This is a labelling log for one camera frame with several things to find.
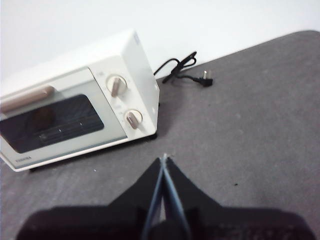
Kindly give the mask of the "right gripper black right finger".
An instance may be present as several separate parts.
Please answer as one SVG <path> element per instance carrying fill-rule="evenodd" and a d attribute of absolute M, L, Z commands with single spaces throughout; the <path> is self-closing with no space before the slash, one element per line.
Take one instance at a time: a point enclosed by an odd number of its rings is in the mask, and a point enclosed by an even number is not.
<path fill-rule="evenodd" d="M 223 206 L 199 189 L 171 158 L 165 170 L 194 240 L 314 240 L 294 212 L 278 208 Z"/>

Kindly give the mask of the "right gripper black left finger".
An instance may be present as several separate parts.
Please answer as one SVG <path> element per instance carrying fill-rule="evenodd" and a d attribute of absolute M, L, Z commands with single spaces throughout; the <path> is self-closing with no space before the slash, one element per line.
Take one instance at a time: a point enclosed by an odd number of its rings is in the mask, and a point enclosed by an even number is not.
<path fill-rule="evenodd" d="M 57 206 L 31 214 L 18 240 L 138 240 L 161 172 L 157 158 L 107 205 Z"/>

